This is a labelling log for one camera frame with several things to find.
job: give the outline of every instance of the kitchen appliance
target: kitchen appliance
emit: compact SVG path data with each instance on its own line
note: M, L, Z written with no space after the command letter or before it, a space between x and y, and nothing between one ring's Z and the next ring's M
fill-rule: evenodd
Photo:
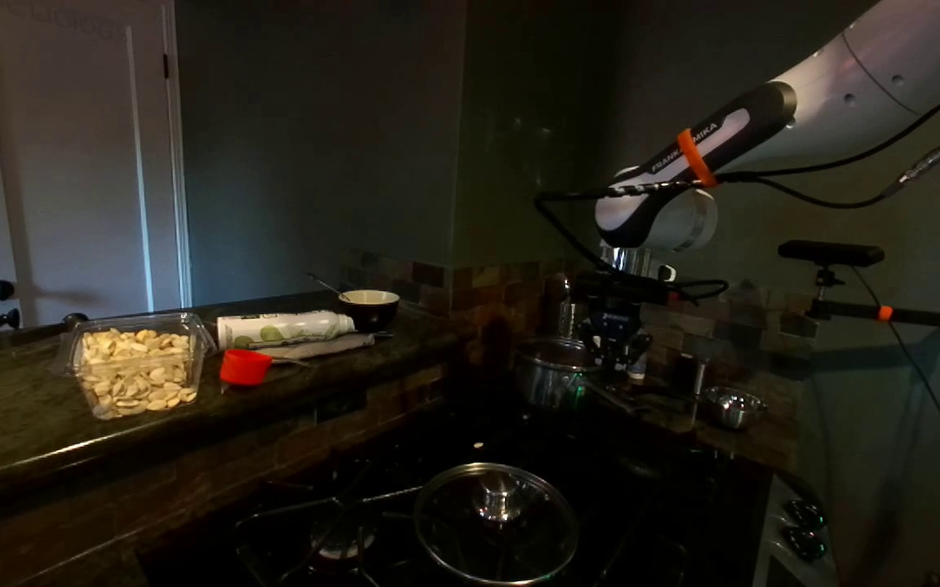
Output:
M450 509L430 509L438 479L465 490ZM774 516L795 502L779 475L726 459L690 436L660 435L635 419L594 411L536 411L520 400L438 408L397 431L335 454L293 479L267 481L170 542L140 554L150 584L299 584L299 587L404 587L404 584L557 584L557 587L819 587L834 584L827 550L798 564ZM501 554L530 550L530 528L520 523L524 496L557 496L538 509L548 562L524 578L491 573ZM509 547L445 542L416 516L459 523L485 516L484 539Z

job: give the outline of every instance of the stove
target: stove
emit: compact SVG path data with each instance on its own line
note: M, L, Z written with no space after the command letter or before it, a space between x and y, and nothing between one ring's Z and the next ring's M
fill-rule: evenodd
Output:
M566 511L561 528L571 530L536 530L544 544L511 539L520 518L496 518L509 511L509 493L484 493L484 542L491 542L485 554L446 547L438 558L416 505L445 474L465 465L514 471L514 479L541 481L551 490L544 498ZM604 408L438 408L317 471L262 487L140 562L145 584L754 587L763 542L776 542L765 528L774 479L771 471Z

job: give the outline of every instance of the wall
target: wall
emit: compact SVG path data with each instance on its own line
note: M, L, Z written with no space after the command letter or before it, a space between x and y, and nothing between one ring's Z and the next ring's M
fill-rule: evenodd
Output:
M624 40L619 90L608 157L646 157L681 124L739 89L793 65L851 16L859 3L747 0L722 11L700 0L635 3L635 36ZM860 198L940 142L940 116L905 142L847 169L789 178L826 198ZM810 292L813 268L776 257L786 237L860 241L885 247L871 288L916 311L940 311L940 169L866 213L819 213L761 185L719 191L722 227L690 255L670 255L688 278L754 281ZM833 301L868 303L851 269ZM940 333L899 326L940 397ZM827 318L813 335L813 390L802 397L805 474L833 505L843 581L855 587L923 584L940 573L940 414L893 335L878 324Z
M450 261L462 3L180 0L191 290Z

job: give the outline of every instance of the pot lid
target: pot lid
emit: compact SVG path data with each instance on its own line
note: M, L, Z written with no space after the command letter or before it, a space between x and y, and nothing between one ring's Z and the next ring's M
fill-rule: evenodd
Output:
M576 550L576 523L541 475L507 462L462 462L433 475L414 502L428 554L472 584L538 584Z

